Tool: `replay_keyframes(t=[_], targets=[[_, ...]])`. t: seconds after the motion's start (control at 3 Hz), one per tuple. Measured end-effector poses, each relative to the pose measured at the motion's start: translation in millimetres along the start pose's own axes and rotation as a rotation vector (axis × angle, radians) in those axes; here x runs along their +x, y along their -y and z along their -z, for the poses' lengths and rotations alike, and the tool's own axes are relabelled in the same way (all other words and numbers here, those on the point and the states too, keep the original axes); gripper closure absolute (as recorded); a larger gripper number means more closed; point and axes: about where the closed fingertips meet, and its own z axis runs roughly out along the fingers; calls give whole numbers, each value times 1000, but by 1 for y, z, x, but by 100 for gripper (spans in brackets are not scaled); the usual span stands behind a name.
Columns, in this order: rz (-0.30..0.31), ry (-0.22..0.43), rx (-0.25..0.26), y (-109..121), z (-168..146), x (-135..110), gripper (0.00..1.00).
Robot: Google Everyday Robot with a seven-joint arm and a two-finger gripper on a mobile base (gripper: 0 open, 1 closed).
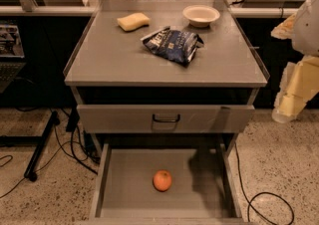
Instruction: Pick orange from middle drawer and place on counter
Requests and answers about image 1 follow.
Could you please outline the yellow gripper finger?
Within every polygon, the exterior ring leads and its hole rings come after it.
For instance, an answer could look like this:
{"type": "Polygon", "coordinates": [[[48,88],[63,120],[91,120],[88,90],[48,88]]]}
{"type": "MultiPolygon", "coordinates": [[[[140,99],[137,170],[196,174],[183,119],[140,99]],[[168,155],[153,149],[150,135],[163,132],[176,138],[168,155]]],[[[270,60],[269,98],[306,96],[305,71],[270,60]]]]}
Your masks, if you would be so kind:
{"type": "Polygon", "coordinates": [[[304,56],[298,63],[288,62],[279,88],[272,118],[287,123],[297,119],[307,103],[319,93],[319,58],[304,56]]]}
{"type": "Polygon", "coordinates": [[[290,15],[282,23],[277,25],[270,33],[273,38],[285,40],[290,39],[293,34],[296,14],[290,15]]]}

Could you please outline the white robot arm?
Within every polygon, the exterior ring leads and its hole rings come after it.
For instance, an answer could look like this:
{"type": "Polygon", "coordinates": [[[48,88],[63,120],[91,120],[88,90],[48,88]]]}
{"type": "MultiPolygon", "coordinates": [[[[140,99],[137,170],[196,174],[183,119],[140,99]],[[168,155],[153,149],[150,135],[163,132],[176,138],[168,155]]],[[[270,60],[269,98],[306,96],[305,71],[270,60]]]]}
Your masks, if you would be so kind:
{"type": "Polygon", "coordinates": [[[298,11],[271,31],[277,39],[290,39],[303,58],[283,71],[272,118],[281,123],[298,115],[319,93],[319,0],[306,0],[298,11]]]}

